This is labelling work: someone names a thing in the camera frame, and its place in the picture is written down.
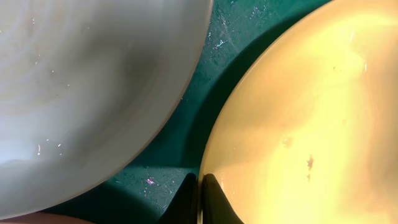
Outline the teal plastic tray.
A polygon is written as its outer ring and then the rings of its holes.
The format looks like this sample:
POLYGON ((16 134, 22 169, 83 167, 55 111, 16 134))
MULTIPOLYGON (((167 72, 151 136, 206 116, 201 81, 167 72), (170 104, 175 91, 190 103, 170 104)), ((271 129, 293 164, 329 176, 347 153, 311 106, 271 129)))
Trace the teal plastic tray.
POLYGON ((157 223, 189 173, 246 70, 290 26, 326 0, 215 0, 198 65, 174 113, 123 170, 48 212, 94 223, 157 223))

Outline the yellow plate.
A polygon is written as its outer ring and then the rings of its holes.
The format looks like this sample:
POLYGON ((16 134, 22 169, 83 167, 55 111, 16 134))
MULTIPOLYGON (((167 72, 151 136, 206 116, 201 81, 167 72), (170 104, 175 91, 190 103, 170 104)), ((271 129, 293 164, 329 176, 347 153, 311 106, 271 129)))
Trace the yellow plate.
POLYGON ((397 222, 397 1, 331 1, 223 106, 199 180, 244 223, 397 222))

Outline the light blue plate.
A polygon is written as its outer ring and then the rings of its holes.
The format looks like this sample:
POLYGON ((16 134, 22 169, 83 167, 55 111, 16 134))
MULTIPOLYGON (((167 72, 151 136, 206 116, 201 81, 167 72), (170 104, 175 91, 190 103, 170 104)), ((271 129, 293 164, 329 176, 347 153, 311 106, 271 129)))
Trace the light blue plate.
POLYGON ((1 0, 1 218, 96 187, 170 118, 211 1, 1 0))

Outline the pink plate with stain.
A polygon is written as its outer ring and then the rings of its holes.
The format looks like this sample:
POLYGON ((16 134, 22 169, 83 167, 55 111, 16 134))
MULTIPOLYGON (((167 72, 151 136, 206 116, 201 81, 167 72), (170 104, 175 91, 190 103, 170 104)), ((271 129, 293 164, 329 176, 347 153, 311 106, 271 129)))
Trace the pink plate with stain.
POLYGON ((39 212, 1 220, 1 224, 93 224, 93 222, 65 215, 39 212))

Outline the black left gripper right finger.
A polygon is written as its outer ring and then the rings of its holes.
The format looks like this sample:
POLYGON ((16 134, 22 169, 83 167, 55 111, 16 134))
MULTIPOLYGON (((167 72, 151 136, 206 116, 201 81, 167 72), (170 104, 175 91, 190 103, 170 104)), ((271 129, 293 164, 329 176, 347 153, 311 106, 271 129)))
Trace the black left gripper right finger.
POLYGON ((213 174, 203 177, 201 207, 203 224, 243 224, 213 174))

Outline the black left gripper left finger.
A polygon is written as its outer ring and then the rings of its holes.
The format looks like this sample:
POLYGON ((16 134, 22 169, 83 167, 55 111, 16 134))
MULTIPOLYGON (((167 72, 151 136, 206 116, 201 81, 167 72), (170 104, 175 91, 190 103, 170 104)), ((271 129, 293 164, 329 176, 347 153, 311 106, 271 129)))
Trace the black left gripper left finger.
POLYGON ((158 224, 197 224, 197 177, 193 173, 185 176, 175 196, 158 224))

